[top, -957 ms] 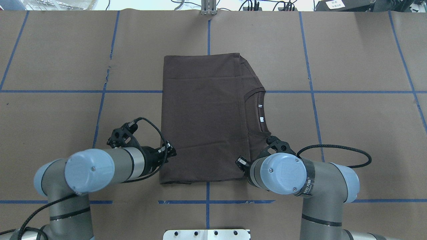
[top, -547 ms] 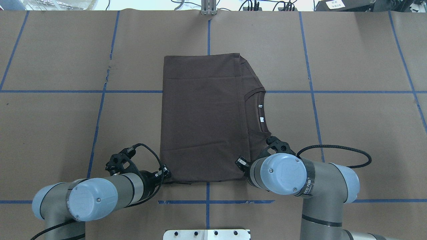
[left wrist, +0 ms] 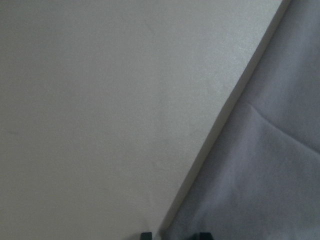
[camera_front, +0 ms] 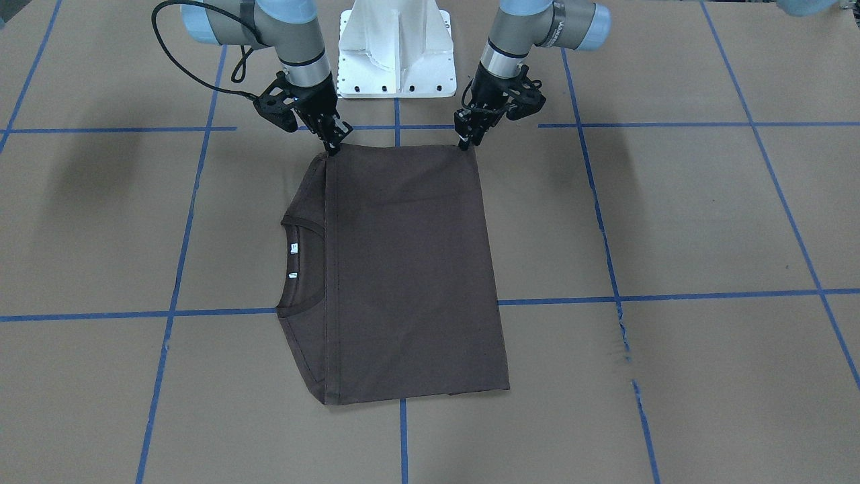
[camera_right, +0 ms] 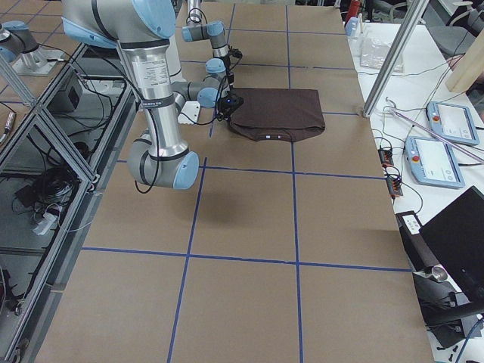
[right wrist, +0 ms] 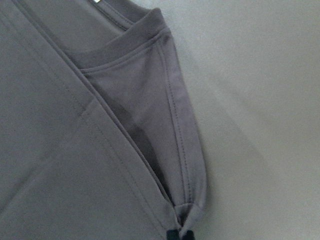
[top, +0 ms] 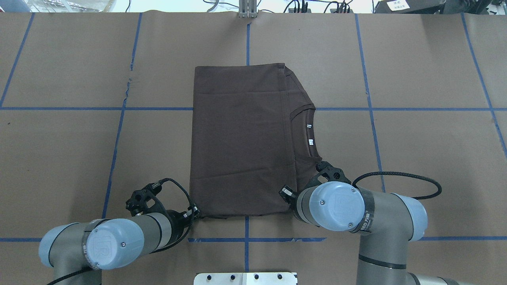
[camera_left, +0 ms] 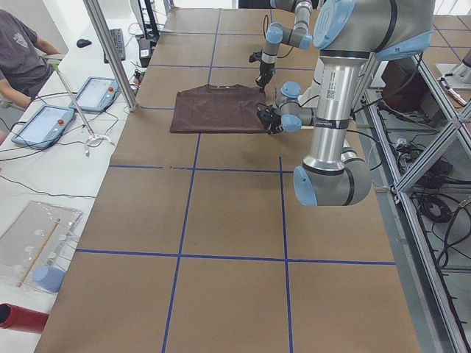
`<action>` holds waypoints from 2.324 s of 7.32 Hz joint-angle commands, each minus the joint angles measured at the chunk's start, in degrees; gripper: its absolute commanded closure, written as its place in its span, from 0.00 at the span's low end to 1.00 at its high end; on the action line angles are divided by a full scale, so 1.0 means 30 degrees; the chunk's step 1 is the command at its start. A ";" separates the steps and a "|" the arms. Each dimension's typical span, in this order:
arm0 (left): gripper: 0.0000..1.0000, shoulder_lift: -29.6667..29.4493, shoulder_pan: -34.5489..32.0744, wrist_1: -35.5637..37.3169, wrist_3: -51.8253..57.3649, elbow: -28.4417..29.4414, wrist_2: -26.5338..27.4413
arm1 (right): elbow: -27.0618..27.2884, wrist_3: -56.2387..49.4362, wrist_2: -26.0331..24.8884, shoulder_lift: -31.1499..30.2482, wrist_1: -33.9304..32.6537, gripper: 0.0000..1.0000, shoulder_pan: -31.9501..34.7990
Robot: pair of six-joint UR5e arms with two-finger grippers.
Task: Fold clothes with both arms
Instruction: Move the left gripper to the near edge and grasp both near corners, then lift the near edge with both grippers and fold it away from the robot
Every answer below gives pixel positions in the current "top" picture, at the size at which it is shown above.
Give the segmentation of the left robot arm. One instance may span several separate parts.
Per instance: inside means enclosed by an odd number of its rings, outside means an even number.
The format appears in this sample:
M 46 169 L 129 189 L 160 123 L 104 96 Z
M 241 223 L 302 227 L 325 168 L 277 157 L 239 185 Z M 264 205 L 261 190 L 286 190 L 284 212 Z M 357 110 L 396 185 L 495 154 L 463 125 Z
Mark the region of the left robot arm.
M 52 285 L 101 285 L 103 271 L 181 242 L 198 214 L 198 207 L 191 205 L 183 212 L 73 222 L 49 230 L 40 241 L 38 256 L 53 269 Z

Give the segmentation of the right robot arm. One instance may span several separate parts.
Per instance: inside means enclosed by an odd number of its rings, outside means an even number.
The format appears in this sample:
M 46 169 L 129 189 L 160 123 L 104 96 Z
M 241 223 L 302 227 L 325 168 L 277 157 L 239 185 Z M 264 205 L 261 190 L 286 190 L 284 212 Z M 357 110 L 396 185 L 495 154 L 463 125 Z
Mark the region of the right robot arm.
M 416 199 L 337 181 L 300 193 L 283 186 L 279 195 L 303 222 L 360 235 L 358 285 L 459 284 L 454 279 L 407 271 L 408 245 L 424 236 L 429 222 L 424 206 Z

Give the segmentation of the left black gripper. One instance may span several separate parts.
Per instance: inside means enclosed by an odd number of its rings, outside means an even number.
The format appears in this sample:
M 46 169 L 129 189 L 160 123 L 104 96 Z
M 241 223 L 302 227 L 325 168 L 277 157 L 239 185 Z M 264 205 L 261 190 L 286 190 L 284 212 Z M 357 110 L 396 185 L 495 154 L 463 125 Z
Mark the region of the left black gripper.
M 177 242 L 183 236 L 184 230 L 199 217 L 200 209 L 195 203 L 191 203 L 186 211 L 167 210 L 166 213 L 171 224 L 170 242 Z

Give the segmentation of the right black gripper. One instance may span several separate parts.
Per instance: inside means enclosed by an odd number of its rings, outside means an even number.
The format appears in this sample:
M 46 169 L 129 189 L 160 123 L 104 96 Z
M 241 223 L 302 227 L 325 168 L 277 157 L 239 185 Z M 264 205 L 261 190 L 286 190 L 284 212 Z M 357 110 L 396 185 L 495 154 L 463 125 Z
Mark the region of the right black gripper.
M 290 210 L 297 220 L 302 222 L 313 222 L 310 211 L 310 198 L 313 193 L 313 186 L 302 192 L 296 193 L 289 186 L 284 185 L 279 195 L 289 205 Z

